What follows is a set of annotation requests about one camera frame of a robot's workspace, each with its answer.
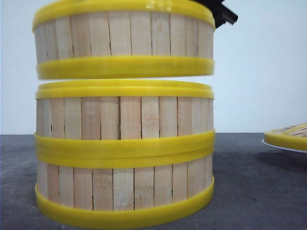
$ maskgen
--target yellow ring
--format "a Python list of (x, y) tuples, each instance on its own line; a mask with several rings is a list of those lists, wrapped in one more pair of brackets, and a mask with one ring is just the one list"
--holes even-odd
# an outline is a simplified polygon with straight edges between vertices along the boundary
[(203, 192), (177, 203), (131, 211), (91, 211), (50, 202), (35, 186), (37, 207), (44, 215), (64, 224), (91, 229), (131, 229), (168, 223), (201, 210), (211, 201), (213, 192), (214, 177)]
[(198, 76), (214, 74), (214, 61), (200, 57), (78, 57), (44, 62), (36, 70), (39, 79)]
[(214, 99), (208, 85), (174, 80), (73, 80), (40, 85), (36, 99), (56, 97), (174, 96)]
[(307, 151), (307, 138), (276, 133), (274, 130), (264, 133), (264, 141), (270, 145), (284, 147), (287, 149)]
[(211, 11), (190, 0), (62, 0), (41, 8), (33, 20), (33, 30), (39, 24), (59, 17), (99, 11), (158, 11), (176, 13), (203, 20), (213, 28)]
[(77, 140), (35, 134), (37, 158), (43, 162), (90, 169), (140, 168), (193, 161), (213, 153), (214, 130), (181, 137)]

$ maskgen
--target steamer lid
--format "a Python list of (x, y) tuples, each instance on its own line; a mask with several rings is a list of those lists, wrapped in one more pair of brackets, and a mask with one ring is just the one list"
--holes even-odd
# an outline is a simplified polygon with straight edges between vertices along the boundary
[(285, 149), (307, 151), (307, 123), (267, 131), (264, 142)]

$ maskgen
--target black object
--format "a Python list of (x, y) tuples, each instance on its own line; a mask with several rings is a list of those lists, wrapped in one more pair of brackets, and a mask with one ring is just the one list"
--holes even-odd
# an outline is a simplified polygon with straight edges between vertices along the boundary
[(230, 24), (234, 24), (238, 20), (238, 15), (233, 13), (227, 7), (225, 7), (222, 2), (224, 0), (194, 0), (204, 6), (206, 6), (209, 10), (211, 10), (214, 20), (215, 27), (229, 22)]

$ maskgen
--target steamer basket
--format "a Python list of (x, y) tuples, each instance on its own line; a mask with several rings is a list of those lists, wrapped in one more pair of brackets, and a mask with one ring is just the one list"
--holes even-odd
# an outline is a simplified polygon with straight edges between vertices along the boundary
[(124, 229), (188, 216), (213, 196), (213, 92), (165, 80), (75, 80), (36, 93), (39, 209)]
[(58, 1), (33, 21), (38, 77), (210, 75), (214, 29), (210, 10), (191, 0)]
[(264, 133), (264, 142), (289, 150), (307, 152), (307, 123), (267, 131)]

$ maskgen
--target cylindrical basket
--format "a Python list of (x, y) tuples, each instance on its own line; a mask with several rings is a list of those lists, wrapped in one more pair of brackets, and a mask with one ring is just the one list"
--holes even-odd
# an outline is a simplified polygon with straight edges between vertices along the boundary
[(61, 0), (33, 21), (38, 77), (210, 75), (214, 29), (191, 0)]
[(123, 229), (188, 216), (213, 196), (213, 92), (165, 80), (75, 80), (36, 93), (38, 208)]

